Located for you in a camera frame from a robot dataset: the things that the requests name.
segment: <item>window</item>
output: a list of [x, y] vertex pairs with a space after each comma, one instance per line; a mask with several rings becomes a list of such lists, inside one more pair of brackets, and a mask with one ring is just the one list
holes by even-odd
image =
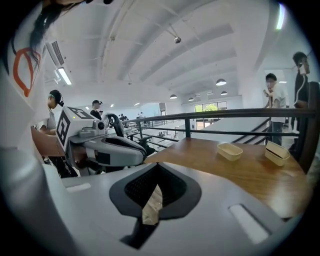
[[226, 110], [227, 109], [227, 102], [226, 101], [222, 101], [222, 102], [218, 102], [218, 110]]
[[216, 110], [226, 110], [226, 109], [227, 109], [226, 101], [194, 105], [195, 112], [216, 111]]
[[[220, 101], [220, 102], [212, 102], [206, 104], [199, 104], [194, 105], [195, 112], [205, 112], [205, 111], [216, 111], [216, 110], [226, 110], [227, 109], [227, 102]], [[212, 125], [216, 121], [219, 121], [220, 118], [207, 118], [207, 119], [196, 119], [196, 129], [202, 130], [203, 128]]]
[[203, 111], [202, 105], [195, 105], [194, 106], [194, 111], [195, 112], [202, 112]]

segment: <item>man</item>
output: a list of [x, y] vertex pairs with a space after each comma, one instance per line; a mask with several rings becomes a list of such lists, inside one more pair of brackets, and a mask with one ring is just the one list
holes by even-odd
[[121, 114], [120, 120], [121, 121], [125, 121], [125, 120], [129, 120], [129, 119], [128, 119], [128, 117], [126, 115]]
[[[295, 78], [294, 85], [294, 107], [296, 109], [307, 109], [308, 108], [308, 98], [309, 98], [309, 83], [308, 83], [308, 74], [310, 74], [310, 68], [308, 63], [307, 55], [303, 52], [298, 51], [292, 57], [296, 67], [297, 74]], [[292, 129], [299, 131], [300, 130], [300, 118], [291, 119]], [[298, 139], [294, 139], [294, 143], [291, 145], [289, 151], [292, 152], [296, 148]]]
[[[47, 135], [56, 135], [57, 125], [55, 114], [52, 112], [57, 105], [63, 106], [63, 98], [61, 93], [58, 90], [52, 90], [49, 93], [47, 100], [47, 107], [49, 110], [49, 118], [43, 120], [40, 123], [40, 132]], [[69, 177], [78, 177], [78, 174], [73, 169], [71, 165], [69, 165], [64, 156], [50, 156], [47, 157], [56, 167], [60, 178], [69, 178]]]
[[92, 110], [90, 112], [90, 115], [94, 116], [95, 118], [99, 119], [99, 120], [102, 120], [99, 112], [98, 112], [98, 109], [100, 108], [100, 105], [102, 104], [101, 101], [99, 100], [94, 100], [92, 102]]
[[[285, 109], [286, 92], [285, 88], [280, 83], [277, 83], [277, 77], [274, 74], [269, 73], [265, 76], [265, 82], [270, 87], [270, 91], [272, 92], [272, 108]], [[272, 132], [281, 133], [285, 121], [285, 117], [271, 117]], [[272, 136], [271, 141], [279, 146], [282, 145], [281, 136]]]
[[[268, 98], [268, 102], [266, 103], [266, 105], [264, 106], [264, 109], [268, 108], [271, 109], [272, 108], [272, 102], [273, 102], [273, 98], [272, 98], [272, 91], [270, 88], [270, 84], [266, 82], [266, 87], [267, 90], [263, 90], [264, 96], [266, 96]], [[269, 121], [269, 126], [268, 129], [266, 130], [267, 133], [272, 133], [272, 123], [271, 121]], [[268, 141], [272, 141], [272, 137], [271, 136], [267, 136], [265, 139], [265, 144], [267, 145]]]

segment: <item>black hair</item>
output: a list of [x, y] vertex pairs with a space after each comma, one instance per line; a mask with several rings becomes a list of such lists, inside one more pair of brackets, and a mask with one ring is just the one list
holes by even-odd
[[299, 63], [301, 62], [301, 60], [302, 60], [303, 58], [307, 58], [307, 55], [305, 55], [302, 51], [296, 52], [296, 53], [293, 55], [293, 57], [292, 57], [295, 65], [296, 65], [297, 67], [299, 66]]
[[271, 79], [273, 79], [274, 81], [277, 81], [277, 77], [276, 77], [274, 74], [272, 74], [272, 73], [269, 73], [269, 74], [267, 74], [267, 75], [265, 76], [265, 80], [267, 80], [268, 78], [271, 78]]
[[52, 90], [49, 93], [50, 95], [52, 95], [55, 98], [55, 103], [59, 103], [61, 101], [61, 93], [58, 90]]
[[50, 25], [59, 18], [62, 12], [70, 11], [72, 8], [76, 7], [81, 3], [82, 2], [71, 3], [68, 5], [51, 3], [42, 9], [39, 17], [36, 19], [34, 23], [34, 29], [30, 35], [31, 56], [37, 65], [39, 65], [39, 60], [35, 55], [35, 51]]

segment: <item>fluorescent light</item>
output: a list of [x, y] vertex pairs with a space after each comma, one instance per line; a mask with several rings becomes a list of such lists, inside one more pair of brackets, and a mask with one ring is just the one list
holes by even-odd
[[61, 74], [61, 76], [63, 77], [65, 83], [66, 83], [68, 86], [69, 86], [69, 85], [72, 85], [69, 77], [68, 77], [67, 74], [66, 74], [65, 69], [64, 69], [63, 67], [60, 67], [60, 68], [58, 68], [58, 71], [59, 71], [59, 73]]
[[281, 3], [279, 3], [279, 18], [278, 18], [278, 24], [276, 25], [277, 30], [280, 30], [282, 28], [282, 25], [284, 24], [285, 13], [286, 13], [285, 7]]

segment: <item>person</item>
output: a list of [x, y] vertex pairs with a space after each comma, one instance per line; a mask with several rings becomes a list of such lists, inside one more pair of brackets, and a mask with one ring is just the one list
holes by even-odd
[[120, 120], [121, 120], [121, 121], [125, 121], [125, 120], [129, 120], [129, 119], [128, 119], [128, 117], [127, 117], [126, 115], [121, 114]]
[[[294, 64], [297, 67], [297, 74], [294, 84], [294, 104], [296, 109], [307, 109], [309, 101], [309, 83], [308, 74], [310, 74], [310, 66], [308, 63], [307, 55], [298, 51], [292, 57]], [[291, 127], [293, 131], [300, 130], [300, 118], [291, 119]], [[294, 139], [294, 143], [289, 148], [289, 152], [294, 152], [298, 139]]]
[[[272, 108], [285, 109], [286, 108], [286, 92], [284, 87], [277, 83], [277, 77], [269, 73], [265, 76], [265, 82], [269, 85], [272, 92]], [[273, 133], [282, 133], [283, 125], [286, 121], [285, 117], [271, 117], [271, 129]], [[272, 136], [271, 141], [278, 145], [282, 145], [281, 136]]]
[[[36, 130], [34, 125], [49, 117], [44, 83], [47, 54], [44, 37], [61, 13], [82, 2], [84, 0], [41, 1], [19, 25], [2, 52], [0, 107], [6, 109], [9, 103], [14, 103], [20, 115], [13, 118], [10, 111], [3, 111], [1, 148], [33, 153], [42, 163], [41, 156], [65, 155], [57, 136]], [[87, 157], [85, 148], [80, 146], [73, 154], [78, 161]]]
[[[63, 105], [63, 98], [58, 90], [52, 90], [49, 93], [47, 100], [47, 108], [49, 110], [49, 118], [43, 120], [39, 127], [40, 132], [47, 135], [56, 135], [57, 125], [54, 110], [57, 105]], [[73, 167], [67, 163], [64, 156], [48, 156], [49, 160], [56, 167], [60, 178], [78, 177], [78, 174]]]
[[[266, 82], [266, 88], [267, 90], [263, 90], [263, 93], [264, 93], [264, 96], [266, 96], [268, 98], [268, 102], [266, 103], [266, 105], [264, 106], [264, 109], [266, 108], [269, 108], [271, 109], [272, 108], [272, 102], [273, 102], [273, 93], [271, 91], [271, 88], [270, 88], [270, 84], [268, 82]], [[271, 123], [271, 120], [269, 121], [269, 126], [266, 130], [267, 133], [272, 133], [272, 123]], [[268, 141], [272, 141], [272, 136], [266, 136], [266, 139], [265, 139], [265, 144], [268, 143]]]
[[48, 100], [47, 100], [47, 108], [49, 110], [49, 118], [43, 120], [39, 127], [39, 131], [47, 134], [47, 135], [56, 135], [56, 119], [55, 114], [52, 110], [54, 110], [58, 104], [61, 104], [62, 95], [58, 90], [52, 90], [49, 93]]
[[100, 116], [100, 114], [99, 114], [99, 112], [98, 112], [98, 109], [100, 108], [100, 105], [101, 105], [101, 104], [102, 104], [101, 101], [99, 101], [99, 100], [94, 100], [94, 101], [92, 102], [92, 110], [91, 110], [91, 112], [90, 112], [90, 115], [94, 116], [95, 118], [97, 118], [97, 119], [99, 119], [99, 120], [102, 119], [101, 116]]

